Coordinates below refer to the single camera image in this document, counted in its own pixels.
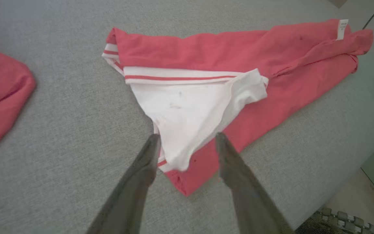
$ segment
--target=white fabric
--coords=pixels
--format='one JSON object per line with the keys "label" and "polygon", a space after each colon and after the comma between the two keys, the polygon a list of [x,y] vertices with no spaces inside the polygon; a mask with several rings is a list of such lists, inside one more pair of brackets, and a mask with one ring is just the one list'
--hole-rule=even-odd
{"label": "white fabric", "polygon": [[102,57],[103,57],[103,58],[106,60],[106,62],[108,62],[108,64],[109,64],[110,66],[112,66],[112,67],[113,67],[117,72],[119,72],[121,75],[124,75],[122,69],[120,69],[120,68],[115,64],[115,62],[119,62],[119,56],[102,53]]}
{"label": "white fabric", "polygon": [[132,91],[161,135],[160,161],[164,157],[167,163],[160,169],[186,170],[191,155],[221,132],[245,104],[267,96],[268,79],[257,69],[228,79],[173,85],[133,79],[140,83],[131,83]]}
{"label": "white fabric", "polygon": [[116,44],[110,44],[107,43],[105,50],[113,51],[113,52],[118,52],[118,46]]}
{"label": "white fabric", "polygon": [[150,85],[187,85],[187,84],[208,84],[208,83],[219,83],[222,81],[229,81],[233,77],[223,77],[217,79],[208,80],[148,80],[148,79],[125,79],[126,84],[150,84]]}
{"label": "white fabric", "polygon": [[140,75],[152,77],[221,77],[221,76],[238,76],[243,72],[237,71],[199,71],[188,69],[174,69],[174,68],[144,68],[144,67],[124,67],[125,75]]}

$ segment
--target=white tag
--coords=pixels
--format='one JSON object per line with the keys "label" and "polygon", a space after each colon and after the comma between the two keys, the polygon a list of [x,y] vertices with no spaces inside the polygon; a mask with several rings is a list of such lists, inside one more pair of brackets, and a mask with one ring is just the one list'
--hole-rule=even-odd
{"label": "white tag", "polygon": [[348,19],[340,19],[339,27],[337,29],[337,40],[343,40],[344,38],[344,31],[346,30],[346,26],[348,24]]}

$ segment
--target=floor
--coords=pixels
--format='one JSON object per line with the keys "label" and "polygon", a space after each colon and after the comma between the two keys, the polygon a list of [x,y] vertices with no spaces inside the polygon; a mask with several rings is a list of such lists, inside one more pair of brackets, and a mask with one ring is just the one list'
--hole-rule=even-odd
{"label": "floor", "polygon": [[374,185],[360,169],[324,206],[374,225]]}
{"label": "floor", "polygon": [[331,2],[337,8],[340,8],[343,6],[344,3],[346,3],[347,0],[328,0],[328,1]]}

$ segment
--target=red stripe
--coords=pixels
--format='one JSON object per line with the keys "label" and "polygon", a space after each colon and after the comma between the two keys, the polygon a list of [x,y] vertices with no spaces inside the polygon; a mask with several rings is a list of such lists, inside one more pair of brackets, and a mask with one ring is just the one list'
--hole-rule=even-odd
{"label": "red stripe", "polygon": [[104,50],[104,53],[105,53],[105,54],[110,54],[110,55],[119,55],[118,52],[110,51],[110,50]]}
{"label": "red stripe", "polygon": [[125,79],[143,79],[143,80],[214,80],[220,78],[233,78],[236,76],[217,76],[217,77],[153,77],[142,75],[126,75]]}
{"label": "red stripe", "polygon": [[119,64],[119,62],[116,62],[115,60],[113,60],[114,62],[114,64],[116,65],[116,66],[118,66],[118,68],[120,68],[122,71],[123,71],[123,67]]}
{"label": "red stripe", "polygon": [[164,164],[166,164],[167,162],[164,160],[164,161],[162,161],[162,162],[159,162],[158,163],[158,166],[163,166]]}

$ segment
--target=gray couch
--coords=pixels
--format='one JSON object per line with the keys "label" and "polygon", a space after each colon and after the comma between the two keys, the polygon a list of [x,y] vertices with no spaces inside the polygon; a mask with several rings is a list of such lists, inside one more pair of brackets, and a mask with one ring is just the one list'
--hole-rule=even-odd
{"label": "gray couch", "polygon": [[[187,37],[337,18],[313,0],[0,0],[0,52],[37,88],[0,142],[0,233],[84,233],[152,124],[102,58],[113,26]],[[245,149],[242,157],[296,228],[374,151],[374,46],[357,73]],[[237,233],[215,175],[190,197],[161,172],[142,233]]]}

